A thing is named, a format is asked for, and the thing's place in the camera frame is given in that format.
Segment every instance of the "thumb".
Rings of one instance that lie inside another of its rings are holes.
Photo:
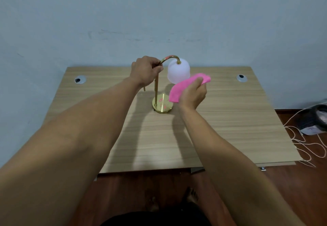
[[[201,84],[202,84],[203,78],[202,77],[198,77],[196,80],[194,80],[190,85],[190,89],[198,89]]]
[[[159,74],[161,71],[163,70],[163,66],[157,66],[152,68],[152,71],[154,72],[154,74],[157,76],[157,74]]]

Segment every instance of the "lampshade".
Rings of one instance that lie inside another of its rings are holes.
[[[180,64],[177,64],[177,59],[173,59],[168,65],[167,77],[173,84],[180,83],[181,81],[186,80],[191,76],[189,63],[184,59],[180,60]]]

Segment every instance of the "floor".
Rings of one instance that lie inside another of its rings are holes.
[[[291,116],[285,112],[279,113],[283,123]],[[308,143],[319,142],[317,136],[305,138]],[[321,134],[321,138],[327,145],[327,133]],[[309,148],[318,155],[324,154],[318,145],[310,145]],[[326,225],[327,157],[313,156],[312,163],[317,168],[297,163],[267,167],[264,173],[307,226]],[[145,210],[145,203],[152,196],[156,196],[162,208],[176,205],[187,186],[196,189],[199,206],[212,225],[235,225],[206,172],[191,175],[188,169],[99,175],[89,187],[69,225],[99,226],[112,216]]]

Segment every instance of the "pink cloth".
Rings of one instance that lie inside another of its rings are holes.
[[[194,80],[196,80],[198,77],[203,78],[202,84],[208,83],[211,81],[210,76],[205,75],[204,73],[197,73],[196,75],[193,75],[192,77],[190,77],[186,80],[183,80],[182,82],[174,85],[169,93],[169,101],[173,102],[173,103],[178,103],[182,92],[186,89],[186,87],[188,87],[191,83],[193,83]]]

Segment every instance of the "lamp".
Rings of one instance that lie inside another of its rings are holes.
[[[159,64],[162,65],[166,60],[170,58],[175,58],[177,61],[172,61],[168,65],[168,79],[171,83],[177,84],[185,79],[190,77],[190,65],[187,63],[186,60],[180,60],[176,55],[169,55],[163,58]],[[158,81],[159,81],[159,74],[154,80],[154,91],[155,97],[152,100],[153,109],[157,113],[165,114],[168,113],[172,108],[174,103],[169,101],[169,95],[164,93],[158,95]]]

